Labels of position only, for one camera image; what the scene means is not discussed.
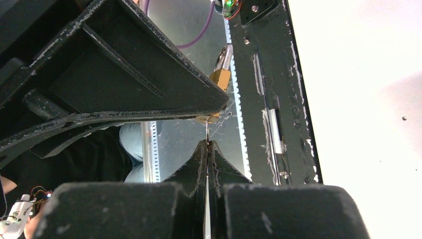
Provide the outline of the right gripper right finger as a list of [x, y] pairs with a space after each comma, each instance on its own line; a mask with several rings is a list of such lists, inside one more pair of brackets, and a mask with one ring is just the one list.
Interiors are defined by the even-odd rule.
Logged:
[[208, 147], [213, 239], [367, 239], [351, 196], [337, 186], [254, 184]]

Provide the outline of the brass padlock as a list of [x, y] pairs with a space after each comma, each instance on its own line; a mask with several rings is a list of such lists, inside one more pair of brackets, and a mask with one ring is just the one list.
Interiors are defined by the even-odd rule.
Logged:
[[[227, 43], [221, 50], [214, 66], [210, 79], [219, 86], [225, 93], [227, 92], [229, 80], [231, 78], [230, 63], [233, 57], [233, 46]], [[218, 121], [220, 112], [212, 115], [197, 116], [198, 122], [215, 123]]]

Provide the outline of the small key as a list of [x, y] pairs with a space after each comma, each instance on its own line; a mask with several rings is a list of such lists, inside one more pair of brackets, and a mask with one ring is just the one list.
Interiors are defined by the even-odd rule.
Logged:
[[210, 126], [209, 126], [210, 120], [209, 120], [209, 117], [206, 118], [205, 124], [206, 124], [206, 141], [207, 141], [207, 144], [209, 144], [209, 141], [210, 141]]

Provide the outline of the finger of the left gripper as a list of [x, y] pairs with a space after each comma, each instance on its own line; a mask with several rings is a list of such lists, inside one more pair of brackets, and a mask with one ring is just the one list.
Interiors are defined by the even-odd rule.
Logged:
[[227, 94], [130, 0], [17, 0], [0, 15], [0, 112], [43, 89], [75, 114], [203, 114]]
[[147, 120], [189, 119], [214, 114], [214, 110], [165, 109], [125, 112], [94, 112], [74, 114], [22, 130], [0, 141], [0, 167], [4, 168], [26, 150], [60, 133], [99, 123], [99, 128], [124, 122]]

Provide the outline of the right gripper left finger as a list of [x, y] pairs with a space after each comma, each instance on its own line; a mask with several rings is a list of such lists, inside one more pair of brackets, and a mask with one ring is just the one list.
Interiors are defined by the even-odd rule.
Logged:
[[208, 145], [161, 183], [66, 183], [44, 208], [36, 239], [203, 239]]

